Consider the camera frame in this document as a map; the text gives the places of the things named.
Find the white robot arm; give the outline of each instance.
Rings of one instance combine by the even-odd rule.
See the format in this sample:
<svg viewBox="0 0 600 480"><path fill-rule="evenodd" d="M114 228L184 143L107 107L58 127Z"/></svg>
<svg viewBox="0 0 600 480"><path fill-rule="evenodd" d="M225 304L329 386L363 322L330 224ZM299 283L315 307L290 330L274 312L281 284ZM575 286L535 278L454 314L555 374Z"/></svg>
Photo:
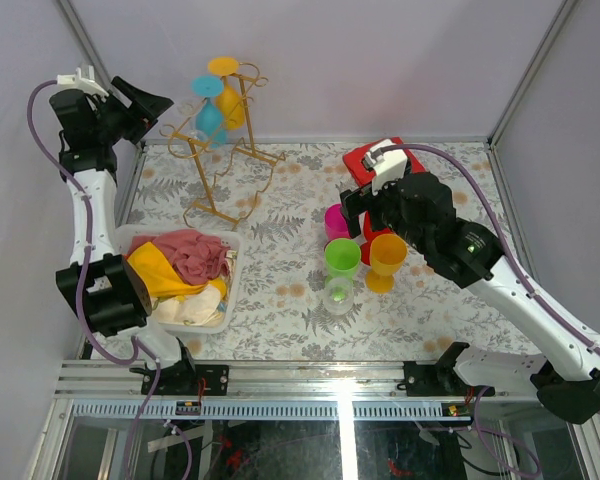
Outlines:
<svg viewBox="0 0 600 480"><path fill-rule="evenodd" d="M434 148L376 144L363 160L375 172L372 182L340 195L351 236L360 234L358 215L368 212L373 230L388 227L404 238L437 274L498 309L542 352L494 353L456 342L436 365L405 362L407 394L462 395L469 386L535 392L560 418L585 422L600 410L600 334L534 282L500 238L457 218L449 187L431 173L412 174L405 148L443 156L469 176Z"/></svg>
<svg viewBox="0 0 600 480"><path fill-rule="evenodd" d="M160 362L157 393L195 392L198 386L191 358L179 340L150 317L146 287L121 255L126 252L118 251L115 238L113 145L121 138L137 143L173 102L115 77L112 85L131 101L127 107L96 83L92 67L60 75L57 84L60 92L49 103L63 127L59 160L77 184L66 182L74 212L73 253L70 267L56 272L56 284L74 312L84 316L91 332L141 342L144 348L139 353L147 366L141 373L151 378L156 359ZM91 250L83 265L86 247ZM83 267L86 281L78 292ZM82 295L82 306L76 305L77 294Z"/></svg>

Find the red wire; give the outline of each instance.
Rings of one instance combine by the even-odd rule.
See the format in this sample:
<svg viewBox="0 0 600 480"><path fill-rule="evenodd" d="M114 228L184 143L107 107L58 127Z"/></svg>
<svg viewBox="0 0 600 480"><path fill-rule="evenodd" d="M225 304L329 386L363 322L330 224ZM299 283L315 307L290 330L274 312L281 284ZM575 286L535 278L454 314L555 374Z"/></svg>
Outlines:
<svg viewBox="0 0 600 480"><path fill-rule="evenodd" d="M473 387L469 387L469 392L467 392L467 395L464 397L465 406L471 403L471 400L473 400L474 393L475 389Z"/></svg>
<svg viewBox="0 0 600 480"><path fill-rule="evenodd" d="M204 391L207 389L207 381L204 377L198 380L198 405L200 407L200 413L202 413L202 397L204 397Z"/></svg>
<svg viewBox="0 0 600 480"><path fill-rule="evenodd" d="M394 477L413 477L414 474L411 470L402 470L396 467L396 464L393 463L393 460L389 459L389 471L391 475Z"/></svg>

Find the red block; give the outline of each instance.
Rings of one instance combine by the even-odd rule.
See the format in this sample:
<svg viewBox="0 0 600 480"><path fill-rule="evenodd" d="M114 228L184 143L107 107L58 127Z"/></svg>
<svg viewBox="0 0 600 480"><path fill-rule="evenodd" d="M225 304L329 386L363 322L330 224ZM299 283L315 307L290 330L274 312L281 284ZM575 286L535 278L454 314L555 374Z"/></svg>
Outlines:
<svg viewBox="0 0 600 480"><path fill-rule="evenodd" d="M364 168L364 165L362 164L364 155L369 151L371 147L373 147L376 143L381 142L382 140L378 140L377 142L369 143L367 145L363 145L362 147L358 147L355 150L350 151L349 153L345 153L342 157L344 164L349 169L349 172L351 173L359 187L371 183L371 179L376 174L376 172L374 172L373 170L368 172L367 169ZM396 145L402 143L402 139L400 137L392 137L391 141ZM405 150L404 153L406 153L407 157L409 157L409 160L411 160L412 173L426 172L425 168L418 161L415 155L411 153L410 150Z"/></svg>

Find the cup rack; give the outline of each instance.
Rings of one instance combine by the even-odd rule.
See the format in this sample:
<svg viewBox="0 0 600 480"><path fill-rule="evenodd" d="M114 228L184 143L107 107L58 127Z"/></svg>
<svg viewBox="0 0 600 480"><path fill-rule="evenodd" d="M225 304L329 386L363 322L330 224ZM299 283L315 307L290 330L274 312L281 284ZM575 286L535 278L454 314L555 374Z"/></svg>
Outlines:
<svg viewBox="0 0 600 480"><path fill-rule="evenodd" d="M258 148L256 148L255 141L253 138L253 127L251 124L251 117L249 114L249 106L250 106L250 102L253 101L253 97L249 96L249 92L251 91L251 89L253 87L257 87L257 88L264 87L269 82L269 79L267 77L262 76L260 74L260 69L253 63L237 62L237 61L227 58L227 57L220 57L220 59L215 59L215 60L229 60L229 61L235 62L235 65L236 65L236 68L234 69L235 71L230 71L230 70L227 71L225 69L222 72L223 73L222 76L235 78L238 80L238 83L240 85L240 93L239 93L240 99L236 102L233 109L231 109L229 112L227 112L227 114L225 115L225 121L221 125L219 125L218 128L215 129L213 134L210 135L206 139L206 141L202 141L198 138L194 138L194 137L191 137L189 135L182 133L183 128L185 128L185 126L187 126L189 124L189 122L195 117L197 112L199 112L201 110L204 102L207 101L206 99L204 99L194 109L196 114L189 115L188 117L186 117L184 119L184 121L177 128L173 124L165 124L160 129L160 134L163 137L168 138L167 148L171 155L173 155L176 158L180 158L180 159L193 158L193 160L196 163L196 168L198 170L198 173L200 175L200 180L202 181L202 185L204 187L205 195L194 199L191 202L191 204L184 210L184 212L182 214L184 223L188 227L193 228L193 226L190 225L190 223L189 223L187 215L192 209L198 208L198 209L208 212L212 215L220 217L224 220L227 220L228 222L230 222L233 225L232 230L235 230L236 227L238 226L238 224L242 220L249 218L249 216L253 213L253 211L255 210L256 206L259 203L258 202L259 195L264 193L271 185L275 166L277 165L278 162L286 160L286 157L285 157L284 153L274 155L274 154L259 150ZM209 69L211 70L211 73L215 73L212 68L212 64L215 60L212 60L212 62L209 63ZM241 70L245 70L245 68L252 69L254 74L245 75L244 73L241 72ZM231 156L230 156L229 164L228 164L227 168L222 172L215 173L213 175L213 181L211 182L211 185L209 185L209 181L207 180L207 176L205 174L204 168L202 166L202 162L200 160L200 155L202 153L210 153L213 150L212 145L214 143L214 139L215 139L216 135L223 128L227 128L227 119L231 116L231 114L239 106L241 106L244 109L248 137L245 138L243 136L235 143L235 145L231 149ZM189 146L190 154L183 155L181 153L178 153L176 151L176 149L174 149L174 141L176 141L176 140L186 142L186 144ZM217 185L218 179L224 177L227 173L229 173L229 171L231 171L231 168L233 167L234 155L236 155L236 154L246 155L246 156L254 158L256 160L265 162L271 167L271 171L269 173L269 178L268 178L264 188L256 190L256 192L253 196L253 201L250 202L251 209L244 215L240 215L238 217L232 217L226 213L221 212L218 209L218 207L216 206L216 202L213 199L213 191ZM208 205L201 203L205 199L207 200Z"/></svg>

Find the plastic basket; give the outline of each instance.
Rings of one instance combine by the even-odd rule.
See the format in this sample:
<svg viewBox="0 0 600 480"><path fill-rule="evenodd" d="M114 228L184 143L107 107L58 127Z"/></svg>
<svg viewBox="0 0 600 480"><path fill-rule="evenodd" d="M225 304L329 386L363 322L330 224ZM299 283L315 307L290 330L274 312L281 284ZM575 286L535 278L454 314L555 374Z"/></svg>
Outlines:
<svg viewBox="0 0 600 480"><path fill-rule="evenodd" d="M174 225L170 226L152 226L152 225L122 225L116 229L116 241L117 247L119 248L119 252L122 254L126 254L129 251L129 247L131 246L131 240L136 235L162 235L163 233L172 232L174 230L178 230L178 227ZM238 290L240 285L240 276L242 275L242 267L244 265L243 258L243 248L244 248L244 239L241 235L235 232L213 232L206 230L198 230L200 233L204 233L205 235L214 235L219 237L222 240L223 245L227 245L231 248L231 250L236 250L238 252L238 257L236 259L236 269L231 279L231 287L229 288L228 298L227 298L227 311L224 314L224 319L220 325L216 325L214 327L205 327L202 326L189 326L189 325L173 325L170 323L161 323L160 325L163 328L175 334L176 336L186 337L186 334L192 333L219 333L229 325L231 321L231 316L233 315L233 308L236 305L236 301L238 300Z"/></svg>

